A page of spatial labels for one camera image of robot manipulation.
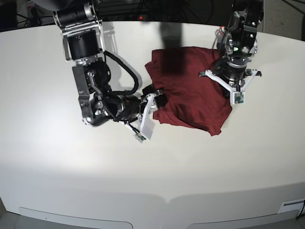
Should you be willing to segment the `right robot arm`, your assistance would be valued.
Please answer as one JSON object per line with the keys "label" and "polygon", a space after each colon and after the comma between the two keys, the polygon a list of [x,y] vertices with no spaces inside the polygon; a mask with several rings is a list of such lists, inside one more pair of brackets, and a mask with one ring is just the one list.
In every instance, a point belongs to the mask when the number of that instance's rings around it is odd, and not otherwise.
{"label": "right robot arm", "polygon": [[[139,79],[120,58],[105,50],[102,21],[95,0],[38,0],[36,4],[53,13],[59,27],[65,59],[73,61],[78,101],[85,124],[99,127],[109,120],[123,124],[139,142],[153,134],[150,115],[165,106],[167,99],[161,88],[148,85],[136,96]],[[114,91],[110,86],[110,58],[133,79],[130,90]]]}

